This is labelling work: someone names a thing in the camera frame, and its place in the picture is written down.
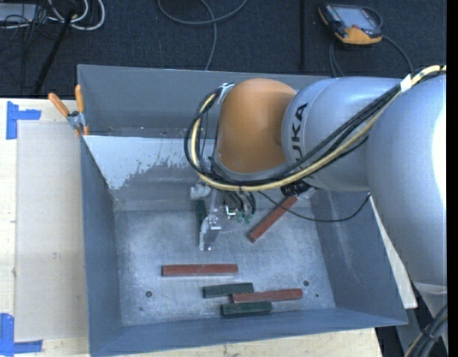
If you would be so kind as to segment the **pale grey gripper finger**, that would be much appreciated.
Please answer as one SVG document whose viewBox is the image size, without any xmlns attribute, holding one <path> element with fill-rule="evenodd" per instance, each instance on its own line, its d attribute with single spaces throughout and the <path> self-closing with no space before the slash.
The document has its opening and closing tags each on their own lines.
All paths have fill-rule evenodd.
<svg viewBox="0 0 458 357">
<path fill-rule="evenodd" d="M 221 224 L 219 223 L 219 219 L 215 216 L 206 216 L 200 224 L 199 250 L 210 251 L 220 230 Z"/>
</svg>

